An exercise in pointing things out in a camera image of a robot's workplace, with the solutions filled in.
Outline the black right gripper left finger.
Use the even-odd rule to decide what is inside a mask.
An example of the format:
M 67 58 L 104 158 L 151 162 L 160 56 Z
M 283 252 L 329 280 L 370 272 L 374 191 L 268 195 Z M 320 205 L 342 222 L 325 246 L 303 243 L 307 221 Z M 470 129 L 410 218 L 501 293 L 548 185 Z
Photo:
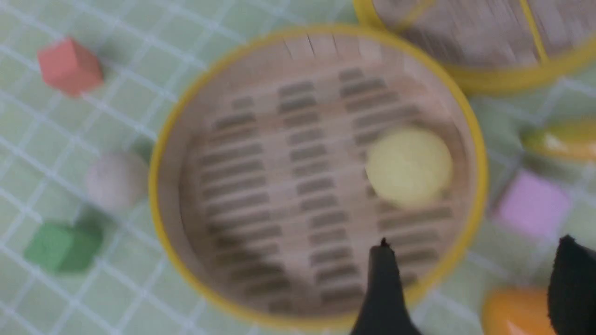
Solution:
M 420 335 L 405 304 L 395 252 L 385 238 L 370 249 L 368 286 L 352 335 Z

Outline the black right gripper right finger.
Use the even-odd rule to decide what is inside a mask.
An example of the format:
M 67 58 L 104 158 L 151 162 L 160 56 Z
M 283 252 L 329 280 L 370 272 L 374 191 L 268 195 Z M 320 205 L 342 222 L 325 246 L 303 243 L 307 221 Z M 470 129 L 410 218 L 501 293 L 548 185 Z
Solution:
M 547 307 L 557 335 L 596 333 L 596 253 L 570 235 L 558 243 Z

